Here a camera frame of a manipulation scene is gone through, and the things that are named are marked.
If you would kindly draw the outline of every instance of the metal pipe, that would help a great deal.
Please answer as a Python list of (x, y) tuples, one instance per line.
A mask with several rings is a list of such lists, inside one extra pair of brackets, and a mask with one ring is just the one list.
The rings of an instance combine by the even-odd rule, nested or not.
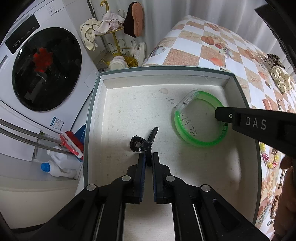
[(59, 152), (59, 153), (63, 153), (63, 154), (72, 154), (71, 152), (69, 151), (65, 151), (65, 150), (59, 150), (59, 149), (56, 149), (56, 148), (53, 148), (53, 147), (49, 147), (49, 146), (45, 146), (45, 145), (42, 145), (42, 144), (39, 144), (39, 143), (35, 143), (33, 141), (30, 141), (28, 139), (25, 139), (23, 137), (19, 137), (18, 135), (15, 135), (7, 130), (4, 130), (3, 128), (0, 127), (0, 133), (2, 133), (3, 135), (6, 135), (12, 139), (15, 139), (15, 140), (18, 140), (18, 141), (21, 141), (23, 143), (26, 143), (26, 144), (29, 144), (29, 145), (32, 145), (32, 146), (36, 146), (36, 147), (39, 147), (39, 148), (42, 148), (42, 149), (45, 149), (45, 150), (50, 150), (50, 151), (54, 151), (54, 152)]
[(94, 9), (93, 9), (93, 7), (92, 7), (90, 1), (89, 1), (89, 0), (86, 0), (86, 2), (87, 2), (87, 5), (89, 6), (89, 10), (90, 10), (90, 12), (91, 12), (91, 15), (93, 16), (93, 18), (96, 19), (96, 12), (94, 11)]
[(58, 144), (62, 144), (62, 140), (59, 140), (59, 139), (55, 139), (55, 138), (51, 138), (51, 137), (46, 137), (44, 135), (40, 135), (40, 134), (37, 134), (35, 132), (32, 132), (32, 131), (28, 131), (24, 128), (21, 128), (19, 126), (16, 126), (14, 124), (11, 124), (5, 120), (2, 120), (0, 119), (0, 124), (3, 125), (3, 126), (6, 126), (10, 129), (13, 129), (15, 131), (18, 131), (18, 132), (21, 132), (21, 133), (24, 133), (26, 135), (29, 135), (29, 136), (33, 136), (33, 137), (37, 137), (39, 139), (43, 139), (43, 140), (46, 140), (46, 141), (50, 141), (50, 142), (55, 142), (55, 143), (58, 143)]

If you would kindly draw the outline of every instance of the white slipper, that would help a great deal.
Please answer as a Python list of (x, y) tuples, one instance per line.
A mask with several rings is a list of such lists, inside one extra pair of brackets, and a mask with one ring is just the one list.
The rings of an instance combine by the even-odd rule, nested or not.
[(126, 69), (128, 67), (127, 63), (122, 56), (115, 56), (111, 61), (109, 68), (110, 70), (116, 69)]
[(130, 54), (137, 60), (138, 66), (141, 66), (145, 59), (146, 44), (141, 42), (135, 48), (132, 46)]

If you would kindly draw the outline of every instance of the black hair clip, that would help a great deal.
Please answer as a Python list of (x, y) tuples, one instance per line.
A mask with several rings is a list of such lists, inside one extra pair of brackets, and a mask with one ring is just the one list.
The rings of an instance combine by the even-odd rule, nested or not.
[(130, 148), (132, 151), (144, 151), (145, 152), (145, 156), (146, 156), (146, 163), (147, 166), (152, 166), (152, 149), (151, 146), (154, 142), (156, 133), (158, 131), (157, 127), (154, 127), (153, 130), (151, 131), (148, 140), (145, 140), (142, 137), (139, 136), (134, 136), (131, 138), (131, 142), (130, 142)]

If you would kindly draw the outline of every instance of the green plastic bracelet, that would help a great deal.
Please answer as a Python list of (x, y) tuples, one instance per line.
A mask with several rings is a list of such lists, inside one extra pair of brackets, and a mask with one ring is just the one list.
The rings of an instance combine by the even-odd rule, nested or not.
[(213, 95), (204, 92), (204, 91), (198, 91), (198, 90), (194, 90), (191, 91), (184, 99), (182, 99), (178, 105), (176, 106), (176, 111), (175, 111), (175, 125), (177, 128), (177, 131), (179, 132), (180, 136), (188, 143), (194, 145), (194, 146), (198, 146), (198, 147), (210, 147), (210, 146), (214, 146), (216, 144), (218, 144), (225, 136), (227, 133), (227, 129), (228, 129), (228, 123), (225, 122), (221, 122), (222, 125), (222, 132), (221, 135), (214, 141), (211, 142), (204, 142), (204, 141), (200, 141), (196, 138), (194, 138), (193, 136), (191, 136), (186, 129), (184, 128), (181, 118), (180, 118), (180, 113), (182, 112), (182, 110), (186, 107), (186, 105), (188, 105), (191, 101), (195, 100), (195, 99), (201, 99), (204, 100), (206, 102), (208, 102), (209, 104), (211, 104), (215, 109), (217, 107), (223, 107), (223, 105), (221, 104), (221, 102)]

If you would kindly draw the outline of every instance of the checkered tablecloth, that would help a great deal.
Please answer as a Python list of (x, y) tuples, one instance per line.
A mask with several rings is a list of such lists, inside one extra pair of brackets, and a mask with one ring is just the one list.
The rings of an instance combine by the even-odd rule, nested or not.
[[(267, 56), (258, 47), (236, 33), (203, 19), (186, 16), (154, 48), (142, 66), (185, 65), (212, 69), (224, 67), (233, 72), (250, 108), (296, 113), (296, 85), (282, 94), (257, 54)], [(272, 148), (266, 146), (272, 160)], [(269, 238), (273, 237), (273, 205), (281, 193), (279, 166), (268, 169), (262, 160), (261, 202), (256, 226)]]

